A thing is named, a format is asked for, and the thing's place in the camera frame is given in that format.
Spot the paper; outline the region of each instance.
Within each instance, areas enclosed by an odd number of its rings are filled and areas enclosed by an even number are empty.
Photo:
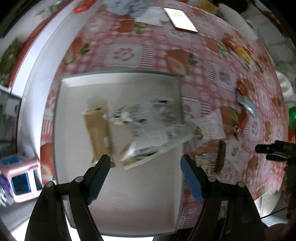
[[[197,145],[201,145],[210,140],[226,138],[220,109],[216,109],[209,115],[191,121],[196,126],[194,136]]]
[[[97,162],[103,154],[111,157],[109,139],[109,122],[107,109],[90,109],[83,113],[84,122],[91,138],[91,146],[94,154],[93,163]]]
[[[242,171],[249,158],[249,153],[244,151],[235,137],[227,139],[225,160],[229,161],[236,170]]]
[[[194,161],[197,167],[201,167],[204,172],[210,176],[211,175],[211,161],[216,159],[216,154],[214,153],[204,153],[201,155],[195,155]]]
[[[193,124],[181,124],[173,99],[157,96],[142,97],[118,109],[112,121],[119,125],[131,124],[133,140],[122,151],[120,160],[125,169],[188,141],[194,130]]]
[[[142,16],[135,18],[135,22],[146,23],[155,26],[162,26],[161,22],[167,21],[169,21],[169,18],[164,10],[156,6],[149,7]]]

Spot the white tray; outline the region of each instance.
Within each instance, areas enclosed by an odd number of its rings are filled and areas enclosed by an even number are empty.
[[[109,117],[125,104],[145,95],[172,97],[181,110],[179,79],[147,72],[91,73],[61,81],[54,116],[54,163],[58,183],[83,175],[93,158],[82,113],[105,106]],[[176,231],[182,194],[182,145],[140,166],[124,170],[120,152],[131,141],[126,126],[110,123],[111,168],[99,197],[89,209],[101,234],[153,236]],[[69,222],[74,225],[69,203]]]

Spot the cable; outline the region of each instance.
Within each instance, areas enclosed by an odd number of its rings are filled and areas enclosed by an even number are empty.
[[[262,218],[260,218],[260,219],[263,219],[263,218],[267,218],[267,217],[269,217],[269,216],[271,216],[271,215],[273,215],[273,214],[275,214],[275,213],[278,213],[278,212],[280,212],[280,211],[283,211],[283,210],[285,210],[285,209],[287,209],[288,207],[284,207],[284,208],[282,208],[282,209],[280,209],[280,210],[278,210],[278,211],[275,211],[275,212],[273,212],[273,213],[271,213],[271,214],[268,214],[268,215],[266,215],[266,216],[264,216],[264,217],[262,217]]]

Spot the blue toy part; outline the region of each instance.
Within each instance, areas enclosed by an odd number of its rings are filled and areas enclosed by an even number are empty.
[[[17,156],[2,159],[3,165],[14,164],[14,163],[18,163],[18,162],[22,162],[22,160],[19,159]]]
[[[189,185],[189,189],[192,193],[192,196],[195,200],[197,200],[200,204],[205,202],[205,198],[202,194],[202,185],[192,170],[190,164],[186,160],[185,156],[181,157],[180,161],[181,170],[185,177],[187,184]]]
[[[89,185],[89,195],[88,195],[88,205],[90,205],[94,200],[96,200],[99,196],[100,190],[104,184],[104,181],[107,177],[107,174],[110,170],[111,160],[110,157],[103,161],[100,166],[100,169],[96,173],[95,177],[93,178],[92,182]]]
[[[24,173],[11,178],[11,187],[15,195],[31,192],[28,174]]]

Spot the red checkered tablecloth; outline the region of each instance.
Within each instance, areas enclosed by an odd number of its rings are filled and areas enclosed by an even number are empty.
[[[263,44],[259,40],[247,42],[222,19],[192,6],[171,0],[155,0],[153,5],[184,11],[199,33],[177,31],[170,21],[163,22],[162,26],[153,26],[98,10],[69,47],[55,75],[44,111],[41,144],[52,141],[57,88],[59,81],[67,75],[115,69],[176,73],[182,76],[181,92],[186,119],[199,118],[217,108],[221,110],[221,106],[232,107],[240,113],[241,107],[235,97],[236,82],[247,78],[252,83],[257,114],[256,117],[249,115],[239,141],[250,160],[242,172],[226,162],[219,178],[230,184],[244,181],[254,199],[271,188],[278,190],[284,175],[282,164],[266,161],[264,155],[255,154],[257,144],[286,141],[288,135],[283,95]],[[221,39],[229,36],[253,50],[252,57],[257,59],[263,73],[248,71],[235,54],[221,48]],[[197,149],[184,145],[184,152],[191,156],[217,150],[217,141]],[[41,158],[41,172],[43,183],[53,179],[52,159]],[[178,228],[192,227],[201,208],[185,184]]]

